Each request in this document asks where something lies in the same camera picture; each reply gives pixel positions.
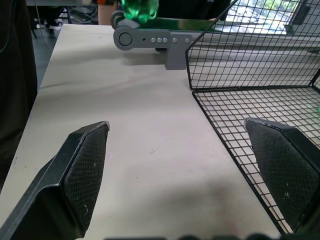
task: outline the green plastic bottle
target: green plastic bottle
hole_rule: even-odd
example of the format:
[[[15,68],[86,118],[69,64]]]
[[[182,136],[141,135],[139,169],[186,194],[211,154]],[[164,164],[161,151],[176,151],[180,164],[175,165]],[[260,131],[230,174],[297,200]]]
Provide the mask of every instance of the green plastic bottle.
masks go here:
[[[159,0],[121,0],[126,19],[145,23],[157,16]]]

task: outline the circular button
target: circular button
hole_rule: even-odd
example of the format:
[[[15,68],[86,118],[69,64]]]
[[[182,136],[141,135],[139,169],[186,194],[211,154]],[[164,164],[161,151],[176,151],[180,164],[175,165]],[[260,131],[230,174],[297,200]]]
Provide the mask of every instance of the circular button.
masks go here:
[[[127,33],[127,32],[124,32],[122,33],[120,36],[119,36],[119,43],[122,45],[122,46],[128,46],[132,43],[132,36]]]

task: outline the black wire mesh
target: black wire mesh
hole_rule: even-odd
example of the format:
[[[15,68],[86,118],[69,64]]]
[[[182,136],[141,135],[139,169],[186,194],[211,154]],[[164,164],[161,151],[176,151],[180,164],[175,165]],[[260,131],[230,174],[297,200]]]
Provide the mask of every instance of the black wire mesh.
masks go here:
[[[319,35],[319,0],[235,0],[186,51],[194,98],[282,233],[292,229],[243,124],[251,117],[297,127],[320,148]]]
[[[280,1],[280,5],[266,8],[270,1]],[[242,8],[255,14],[262,9],[267,11],[266,18],[258,18],[261,23],[252,23],[257,19],[254,14],[237,18],[249,23],[217,19],[191,44],[187,51],[191,89],[307,86],[310,83],[320,67],[319,1],[263,2],[264,5],[257,7],[258,0],[238,0],[231,7],[231,10],[239,8],[242,3]],[[303,15],[304,19],[296,24],[293,11],[298,10],[299,18]]]

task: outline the white table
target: white table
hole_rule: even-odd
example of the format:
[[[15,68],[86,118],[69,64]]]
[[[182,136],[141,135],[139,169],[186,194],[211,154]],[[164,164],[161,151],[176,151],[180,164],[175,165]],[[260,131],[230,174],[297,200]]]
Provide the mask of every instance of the white table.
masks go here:
[[[87,240],[279,233],[193,99],[154,49],[124,52],[110,26],[64,25],[0,194],[0,225],[69,133],[107,120]]]

